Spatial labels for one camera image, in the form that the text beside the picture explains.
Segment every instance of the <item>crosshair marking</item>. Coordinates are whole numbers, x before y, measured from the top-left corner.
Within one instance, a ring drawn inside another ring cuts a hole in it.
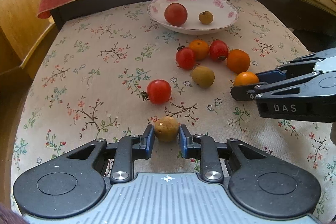
[[[162,179],[168,182],[168,181],[171,181],[171,180],[174,179],[174,178],[172,178],[172,177],[169,176],[169,175],[166,175],[166,176],[163,177]]]

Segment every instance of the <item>plate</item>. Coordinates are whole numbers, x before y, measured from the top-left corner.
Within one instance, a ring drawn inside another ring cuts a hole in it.
[[[164,11],[171,3],[180,3],[187,9],[187,21],[180,27],[169,24],[164,17]],[[153,0],[147,11],[162,26],[185,34],[216,33],[234,24],[239,17],[236,7],[226,0]],[[198,15],[204,11],[213,15],[213,21],[209,25],[202,24],[198,19]]]

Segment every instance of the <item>cherry tomato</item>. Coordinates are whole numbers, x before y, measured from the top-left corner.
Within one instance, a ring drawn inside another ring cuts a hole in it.
[[[147,86],[147,92],[141,92],[144,100],[150,100],[153,104],[163,104],[169,101],[171,87],[165,80],[156,79]]]
[[[210,46],[209,53],[210,58],[213,61],[220,62],[227,58],[227,55],[229,54],[229,49],[223,41],[215,40]]]
[[[174,26],[181,26],[187,17],[187,9],[180,3],[169,4],[165,10],[165,19]]]
[[[176,53],[176,61],[178,65],[185,70],[191,70],[194,68],[196,64],[196,56],[194,51],[187,47],[185,48],[184,46],[179,46],[177,48],[177,53]]]

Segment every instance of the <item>brown ball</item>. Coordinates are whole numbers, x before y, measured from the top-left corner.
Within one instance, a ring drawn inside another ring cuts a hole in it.
[[[179,132],[179,122],[170,116],[162,117],[154,125],[154,134],[162,142],[171,142]]]
[[[198,15],[198,19],[202,24],[208,25],[213,21],[213,15],[209,11],[205,11]]]

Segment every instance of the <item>floral tablecloth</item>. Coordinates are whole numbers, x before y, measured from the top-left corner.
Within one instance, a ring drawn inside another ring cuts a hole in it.
[[[225,41],[246,51],[250,71],[274,69],[308,51],[270,11],[255,0],[228,0],[238,21],[223,32],[203,35],[209,44]],[[196,36],[169,31],[147,15],[148,3],[125,5],[66,22],[30,88],[13,151],[11,181],[25,170],[97,137],[118,141],[142,134],[148,123],[170,115],[192,134],[216,141],[241,139],[313,173],[322,186],[314,215],[323,222],[336,213],[336,147],[330,124],[261,118],[253,101],[230,96],[235,74],[225,63],[201,61],[215,82],[201,89],[190,71],[178,68],[179,43]],[[164,105],[143,101],[140,93],[154,79],[165,79],[172,97]],[[155,140],[152,158],[135,162],[135,171],[198,171],[199,161],[181,158],[178,140]],[[12,208],[16,209],[13,196]]]

